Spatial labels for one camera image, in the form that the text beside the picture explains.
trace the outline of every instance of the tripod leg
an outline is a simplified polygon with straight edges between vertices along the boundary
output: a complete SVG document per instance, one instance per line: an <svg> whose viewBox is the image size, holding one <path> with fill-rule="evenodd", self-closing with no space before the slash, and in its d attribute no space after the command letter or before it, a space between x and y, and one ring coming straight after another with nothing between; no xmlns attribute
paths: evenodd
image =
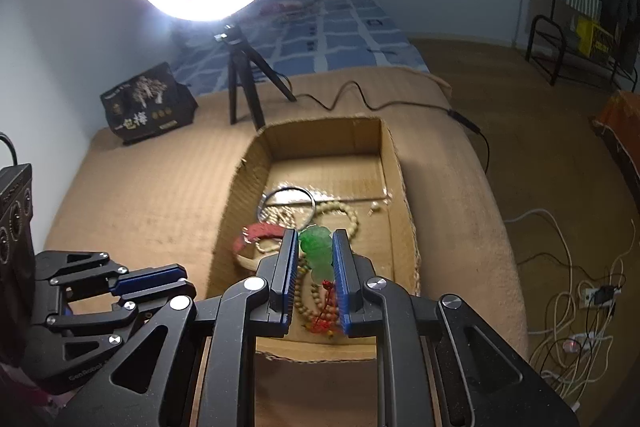
<svg viewBox="0 0 640 427"><path fill-rule="evenodd" d="M249 105L249 112L251 113L251 119L254 121L255 130L259 130L264 127L264 115L260 107L258 91L255 89L254 74L251 71L249 57L243 52L233 53L233 61L240 77L242 89L244 89L246 103Z"/></svg>
<svg viewBox="0 0 640 427"><path fill-rule="evenodd" d="M228 87L229 87L229 123L231 125L238 121L236 117L238 99L238 72L236 71L236 64L234 62L233 54L229 55L228 64Z"/></svg>
<svg viewBox="0 0 640 427"><path fill-rule="evenodd" d="M296 97L293 96L293 93L289 90L289 87L284 85L284 82L280 79L278 74L271 69L271 66L267 64L267 61L262 58L256 50L254 50L248 44L244 45L244 52L246 53L249 60L251 60L256 66L260 68L260 71L264 73L267 78L273 82L273 84L280 90L280 92L287 97L289 102L295 102Z"/></svg>

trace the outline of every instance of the cardboard box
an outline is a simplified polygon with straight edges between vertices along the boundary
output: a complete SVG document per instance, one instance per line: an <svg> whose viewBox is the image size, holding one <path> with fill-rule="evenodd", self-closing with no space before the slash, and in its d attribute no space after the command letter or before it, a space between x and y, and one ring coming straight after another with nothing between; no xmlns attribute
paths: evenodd
<svg viewBox="0 0 640 427"><path fill-rule="evenodd" d="M210 265L207 296L220 295L249 275L234 261L233 241L242 227L256 221L263 193L286 185L307 188L317 202L340 200L352 206L359 221L351 241L353 251L369 257L378 274L418 295L420 256L396 149L380 118L362 117L289 121L258 133L233 177ZM281 192L274 200L290 205L298 225L310 212L308 198L300 192ZM369 216L373 201L381 208ZM314 222L332 231L349 224L338 212L317 216ZM308 298L308 275L305 282L303 298ZM299 362L376 356L373 338L348 339L337 334L330 339L306 331L302 324L294 309L289 334L284 339L257 339L257 351Z"/></svg>

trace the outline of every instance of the metal rack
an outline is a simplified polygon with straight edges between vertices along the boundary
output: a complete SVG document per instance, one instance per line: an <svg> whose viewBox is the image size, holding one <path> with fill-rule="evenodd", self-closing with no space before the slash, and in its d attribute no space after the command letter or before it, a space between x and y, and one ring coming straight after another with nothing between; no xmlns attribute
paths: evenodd
<svg viewBox="0 0 640 427"><path fill-rule="evenodd" d="M546 16L544 14L538 14L535 17L533 17L533 20L531 22L531 30L529 32L529 42L527 44L527 52L525 55L525 60L527 62L530 62L531 60L533 60L543 71L545 71L546 74L548 74L549 84L551 86L556 85L556 81L558 80L558 78L564 78L565 80L578 82L580 84L586 84L587 86L597 87L599 89L610 89L612 86L615 86L617 89L622 89L616 79L616 74L619 73L623 77L625 77L627 80L629 80L631 83L633 83L632 90L633 91L636 90L636 85L638 84L638 70L636 70L636 68L634 68L634 74L631 75L630 73L628 73L627 71L619 67L620 62L617 58L609 57L607 64L602 64L600 62L597 62L596 60L593 60L592 58L585 57L577 50L572 49L572 47L570 47L567 44L567 39L564 34L564 30L562 29L562 26L560 26L557 22L554 21L555 13L556 13L556 0L551 0L551 10L549 12L549 16ZM549 25L551 25L553 28L555 28L556 31L558 32L558 36L554 36L549 32L539 30L538 23L540 21L546 22ZM543 39L545 39L546 42L551 44L558 51L558 54L556 55L556 57L547 57L545 55L534 55L532 53L533 41L536 36L540 36ZM593 71L586 71L585 69L580 68L577 65L565 64L564 63L565 55L578 57L586 63L594 64L598 68L601 68L602 71L607 71L607 74L606 76L601 76L599 74L594 73ZM614 57L617 55L617 50L614 51L613 55ZM552 69L547 68L546 64L553 64L553 68ZM576 78L575 76L561 74L562 68L570 69L570 70L578 70L578 71L581 71L583 74L587 74L589 76L595 77L598 80L596 82L589 82L583 78Z"/></svg>

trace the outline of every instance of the power strip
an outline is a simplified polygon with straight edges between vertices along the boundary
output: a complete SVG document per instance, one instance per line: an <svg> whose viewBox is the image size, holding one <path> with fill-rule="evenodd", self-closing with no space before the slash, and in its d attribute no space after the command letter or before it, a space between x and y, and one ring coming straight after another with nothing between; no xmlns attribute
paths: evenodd
<svg viewBox="0 0 640 427"><path fill-rule="evenodd" d="M594 293L596 293L596 291L598 291L600 288L583 288L582 289L582 295L581 295L581 299L580 299L580 308L608 308L613 304L613 299L609 299L608 301L605 301L601 304L594 304L593 303L593 295ZM614 295L620 295L622 293L622 289L620 288L616 288L614 291Z"/></svg>

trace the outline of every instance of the black bag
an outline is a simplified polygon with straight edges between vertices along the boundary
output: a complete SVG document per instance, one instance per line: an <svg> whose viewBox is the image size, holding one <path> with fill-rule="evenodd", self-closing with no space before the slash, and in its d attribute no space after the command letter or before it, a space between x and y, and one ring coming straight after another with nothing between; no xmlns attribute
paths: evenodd
<svg viewBox="0 0 640 427"><path fill-rule="evenodd" d="M166 62L113 87L100 99L109 127L124 145L192 123L198 107Z"/></svg>

